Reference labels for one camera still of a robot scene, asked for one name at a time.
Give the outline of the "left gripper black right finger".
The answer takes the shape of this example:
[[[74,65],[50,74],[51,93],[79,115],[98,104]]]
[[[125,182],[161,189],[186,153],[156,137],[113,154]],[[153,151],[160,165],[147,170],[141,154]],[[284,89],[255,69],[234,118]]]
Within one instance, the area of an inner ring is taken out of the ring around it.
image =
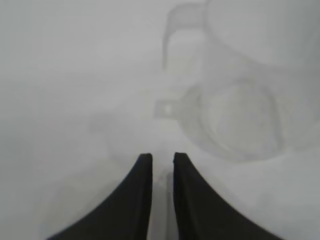
[[[173,202],[180,240],[277,240],[229,205],[186,153],[173,158]]]

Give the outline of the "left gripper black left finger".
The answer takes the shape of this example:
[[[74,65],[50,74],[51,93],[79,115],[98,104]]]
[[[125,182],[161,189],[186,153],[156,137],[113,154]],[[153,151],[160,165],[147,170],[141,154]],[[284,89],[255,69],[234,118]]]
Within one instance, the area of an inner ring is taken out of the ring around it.
[[[153,195],[153,157],[140,154],[114,191],[51,240],[145,240]]]

